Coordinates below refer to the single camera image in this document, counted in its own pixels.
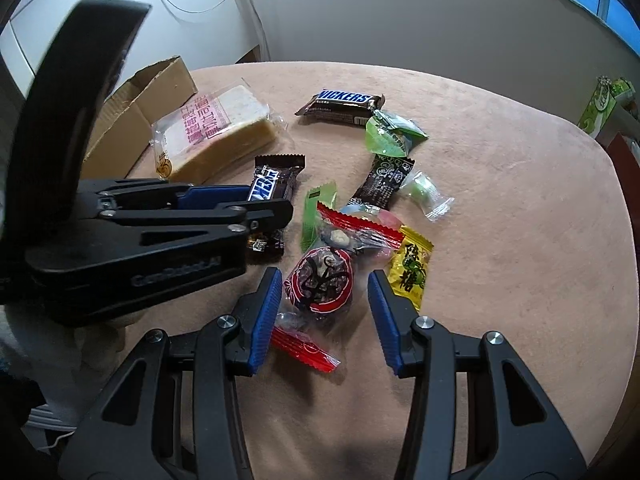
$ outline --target round snack package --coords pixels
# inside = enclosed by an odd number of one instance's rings
[[[404,235],[318,202],[319,236],[283,283],[284,298],[271,343],[299,361],[330,372],[340,364],[333,350],[354,301],[366,287],[369,268],[384,264]]]

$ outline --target white wall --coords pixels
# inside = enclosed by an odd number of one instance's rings
[[[0,54],[26,94],[33,70],[60,23],[78,0],[21,0],[0,34]],[[133,43],[118,84],[136,70],[179,54],[191,70],[235,63],[258,43],[254,26],[227,0],[209,12],[191,14],[165,0],[137,0],[153,5]],[[170,0],[185,10],[203,10],[220,0]]]
[[[625,75],[640,89],[638,56],[569,0],[255,0],[255,5],[273,60],[429,72],[574,123],[597,76]],[[384,92],[384,82],[370,90],[376,89]]]

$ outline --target bread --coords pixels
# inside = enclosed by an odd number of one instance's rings
[[[156,123],[156,171],[172,182],[204,181],[276,138],[269,107],[242,84],[197,94]]]

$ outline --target silver bolt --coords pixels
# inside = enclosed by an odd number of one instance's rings
[[[415,318],[415,323],[420,328],[431,328],[435,324],[435,321],[429,316],[418,316]]]
[[[149,332],[147,332],[145,335],[145,339],[149,343],[157,343],[158,341],[162,341],[162,330],[158,330],[157,328],[149,330]]]
[[[230,316],[229,314],[225,314],[224,316],[220,316],[218,318],[218,326],[220,328],[231,328],[236,324],[236,318]]]
[[[504,343],[504,336],[500,332],[488,332],[486,340],[492,345],[501,345]]]
[[[227,227],[230,231],[235,233],[244,233],[246,231],[246,227],[240,224],[229,224]]]

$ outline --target yellow candy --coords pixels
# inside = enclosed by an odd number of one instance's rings
[[[411,300],[419,313],[433,244],[406,225],[399,231],[404,240],[391,259],[387,278],[394,293]]]

